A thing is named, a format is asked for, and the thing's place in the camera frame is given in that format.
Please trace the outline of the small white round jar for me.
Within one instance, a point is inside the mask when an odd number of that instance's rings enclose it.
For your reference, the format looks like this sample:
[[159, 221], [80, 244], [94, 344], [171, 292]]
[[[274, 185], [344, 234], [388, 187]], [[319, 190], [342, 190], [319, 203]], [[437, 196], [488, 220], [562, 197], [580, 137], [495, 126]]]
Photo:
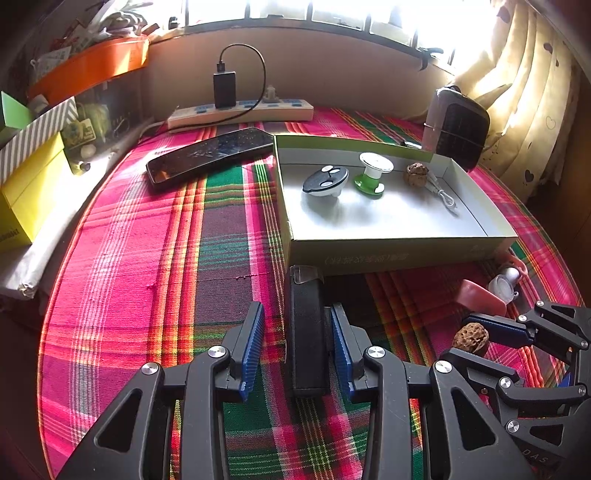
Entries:
[[515, 286], [504, 275], [494, 277], [488, 284], [488, 291], [505, 305], [510, 304], [519, 296]]

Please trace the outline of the yellow box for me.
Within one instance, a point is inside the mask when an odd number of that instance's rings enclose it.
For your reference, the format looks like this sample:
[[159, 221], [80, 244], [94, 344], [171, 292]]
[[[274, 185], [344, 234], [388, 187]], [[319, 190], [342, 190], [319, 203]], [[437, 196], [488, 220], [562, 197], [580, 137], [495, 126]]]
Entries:
[[73, 179], [58, 132], [1, 185], [1, 252], [33, 243]]

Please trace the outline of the black rectangular case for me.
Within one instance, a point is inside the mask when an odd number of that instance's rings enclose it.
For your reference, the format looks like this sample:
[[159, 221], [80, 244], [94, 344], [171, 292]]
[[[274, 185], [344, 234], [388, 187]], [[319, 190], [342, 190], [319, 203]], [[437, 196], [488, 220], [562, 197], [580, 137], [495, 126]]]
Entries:
[[286, 365], [294, 396], [310, 398], [329, 392], [327, 318], [322, 296], [324, 281], [314, 266], [291, 265], [287, 270]]

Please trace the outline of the black charger adapter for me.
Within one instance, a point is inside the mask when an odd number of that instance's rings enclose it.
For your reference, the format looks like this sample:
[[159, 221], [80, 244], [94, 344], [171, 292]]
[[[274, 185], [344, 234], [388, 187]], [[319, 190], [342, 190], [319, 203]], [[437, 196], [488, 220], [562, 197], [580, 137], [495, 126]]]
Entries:
[[213, 75], [213, 96], [216, 109], [233, 108], [236, 105], [235, 71], [216, 72]]

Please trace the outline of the white plug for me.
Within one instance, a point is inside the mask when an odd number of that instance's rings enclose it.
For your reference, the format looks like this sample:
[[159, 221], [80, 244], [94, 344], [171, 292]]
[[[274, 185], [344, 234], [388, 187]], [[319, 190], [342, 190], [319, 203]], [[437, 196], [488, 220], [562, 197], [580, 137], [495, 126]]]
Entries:
[[269, 85], [266, 87], [266, 90], [263, 94], [263, 103], [280, 103], [280, 97], [279, 95], [277, 95], [276, 88], [274, 88], [273, 85]]

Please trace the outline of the black window latch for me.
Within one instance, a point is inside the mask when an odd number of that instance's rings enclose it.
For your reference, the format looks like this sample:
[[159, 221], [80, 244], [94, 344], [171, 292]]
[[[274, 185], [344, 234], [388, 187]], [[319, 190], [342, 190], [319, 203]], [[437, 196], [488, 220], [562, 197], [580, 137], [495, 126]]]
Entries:
[[444, 50], [442, 48], [432, 47], [418, 47], [417, 52], [419, 53], [421, 59], [421, 71], [427, 69], [428, 65], [435, 59], [436, 55], [443, 54]]

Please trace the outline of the black smartphone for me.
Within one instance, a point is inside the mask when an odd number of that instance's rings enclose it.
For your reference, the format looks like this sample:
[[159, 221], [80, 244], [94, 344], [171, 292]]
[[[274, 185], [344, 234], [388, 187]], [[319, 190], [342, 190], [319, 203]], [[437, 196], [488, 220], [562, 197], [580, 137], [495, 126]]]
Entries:
[[147, 179], [154, 190], [168, 189], [182, 182], [273, 154], [274, 136], [249, 127], [224, 133], [151, 159]]

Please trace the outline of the cream heart-print curtain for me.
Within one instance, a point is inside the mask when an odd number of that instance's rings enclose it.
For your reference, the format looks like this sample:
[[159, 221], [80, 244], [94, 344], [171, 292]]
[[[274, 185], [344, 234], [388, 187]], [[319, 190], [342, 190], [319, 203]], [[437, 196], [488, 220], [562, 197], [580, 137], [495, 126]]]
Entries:
[[527, 201], [562, 175], [560, 144], [578, 101], [577, 63], [562, 35], [525, 1], [494, 1], [488, 39], [454, 80], [489, 114], [480, 165]]

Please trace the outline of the grey black desk heater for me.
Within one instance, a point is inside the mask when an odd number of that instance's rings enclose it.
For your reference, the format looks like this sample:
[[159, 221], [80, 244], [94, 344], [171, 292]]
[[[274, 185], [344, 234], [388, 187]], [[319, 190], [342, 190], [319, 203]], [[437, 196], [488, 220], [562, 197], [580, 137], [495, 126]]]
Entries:
[[488, 112], [453, 85], [435, 91], [424, 122], [422, 149], [474, 170], [490, 127]]

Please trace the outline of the striped grey white box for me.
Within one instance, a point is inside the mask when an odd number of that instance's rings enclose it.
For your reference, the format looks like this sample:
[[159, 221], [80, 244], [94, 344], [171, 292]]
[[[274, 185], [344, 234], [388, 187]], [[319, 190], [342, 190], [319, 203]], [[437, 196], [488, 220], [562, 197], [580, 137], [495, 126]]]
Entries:
[[1, 149], [1, 184], [48, 139], [77, 120], [76, 100], [71, 96], [16, 134]]

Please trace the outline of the white green thread spool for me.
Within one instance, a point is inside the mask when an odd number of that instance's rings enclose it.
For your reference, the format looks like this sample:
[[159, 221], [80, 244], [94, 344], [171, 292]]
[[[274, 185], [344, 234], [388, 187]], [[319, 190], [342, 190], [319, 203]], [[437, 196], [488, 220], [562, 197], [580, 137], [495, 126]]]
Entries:
[[394, 170], [393, 162], [374, 152], [360, 153], [359, 158], [365, 169], [353, 178], [356, 189], [369, 196], [381, 197], [385, 190], [381, 178]]

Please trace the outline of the small silver cylinder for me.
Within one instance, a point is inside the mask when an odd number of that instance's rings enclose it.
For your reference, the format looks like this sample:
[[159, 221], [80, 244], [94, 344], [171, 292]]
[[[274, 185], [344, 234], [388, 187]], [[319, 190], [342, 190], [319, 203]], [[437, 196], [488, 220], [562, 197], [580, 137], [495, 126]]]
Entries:
[[408, 148], [418, 149], [421, 150], [422, 146], [420, 144], [410, 142], [410, 141], [402, 141], [401, 145]]

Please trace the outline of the white egg-shaped keychain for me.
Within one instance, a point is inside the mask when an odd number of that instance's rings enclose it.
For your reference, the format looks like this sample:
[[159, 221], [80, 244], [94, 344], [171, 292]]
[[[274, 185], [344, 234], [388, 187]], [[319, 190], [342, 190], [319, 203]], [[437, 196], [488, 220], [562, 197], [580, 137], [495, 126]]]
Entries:
[[500, 274], [507, 280], [507, 282], [512, 286], [515, 287], [521, 277], [521, 272], [519, 269], [513, 266], [505, 267]]

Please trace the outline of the white power strip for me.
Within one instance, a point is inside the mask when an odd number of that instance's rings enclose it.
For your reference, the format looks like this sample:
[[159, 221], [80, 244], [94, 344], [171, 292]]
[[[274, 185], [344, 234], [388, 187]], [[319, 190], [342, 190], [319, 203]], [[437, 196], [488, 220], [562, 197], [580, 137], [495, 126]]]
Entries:
[[217, 109], [214, 104], [176, 109], [166, 120], [168, 129], [205, 124], [224, 125], [256, 122], [298, 122], [311, 121], [313, 105], [301, 99], [260, 102], [238, 101], [232, 108]]

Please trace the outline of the green box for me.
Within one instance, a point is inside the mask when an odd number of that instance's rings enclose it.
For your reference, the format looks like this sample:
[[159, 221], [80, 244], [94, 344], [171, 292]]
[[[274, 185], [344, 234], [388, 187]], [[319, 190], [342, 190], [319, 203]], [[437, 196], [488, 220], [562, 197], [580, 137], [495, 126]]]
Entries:
[[2, 91], [0, 101], [0, 145], [4, 146], [34, 120], [34, 114], [23, 104]]

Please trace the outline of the orange storage tray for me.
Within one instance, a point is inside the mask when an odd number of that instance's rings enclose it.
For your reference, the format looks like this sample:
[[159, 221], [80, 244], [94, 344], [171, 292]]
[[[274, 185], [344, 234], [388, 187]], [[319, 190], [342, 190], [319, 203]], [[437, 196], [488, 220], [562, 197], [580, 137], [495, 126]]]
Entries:
[[50, 106], [79, 95], [128, 72], [147, 61], [146, 36], [107, 40], [61, 63], [27, 90], [27, 99], [42, 95]]

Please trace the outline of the green white cardboard tray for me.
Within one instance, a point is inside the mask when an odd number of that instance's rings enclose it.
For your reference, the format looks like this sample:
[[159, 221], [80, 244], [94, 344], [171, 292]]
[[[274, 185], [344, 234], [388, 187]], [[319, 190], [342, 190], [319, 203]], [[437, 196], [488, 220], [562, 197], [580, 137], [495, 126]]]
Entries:
[[[390, 159], [381, 197], [353, 178], [360, 153]], [[317, 267], [325, 276], [372, 273], [495, 258], [517, 234], [480, 186], [453, 159], [421, 150], [344, 138], [279, 135], [274, 139], [276, 201], [284, 263]], [[408, 165], [430, 171], [424, 188], [404, 179]], [[339, 197], [303, 192], [325, 165], [349, 169]]]

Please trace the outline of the brown walnut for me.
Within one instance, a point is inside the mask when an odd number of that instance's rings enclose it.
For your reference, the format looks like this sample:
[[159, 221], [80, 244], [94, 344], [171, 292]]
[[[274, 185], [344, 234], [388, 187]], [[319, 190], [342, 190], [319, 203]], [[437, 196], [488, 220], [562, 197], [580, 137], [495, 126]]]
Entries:
[[464, 325], [454, 336], [452, 347], [484, 357], [490, 345], [488, 330], [477, 322]]
[[406, 167], [404, 179], [409, 186], [424, 188], [428, 183], [429, 173], [429, 169], [424, 164], [415, 162]]

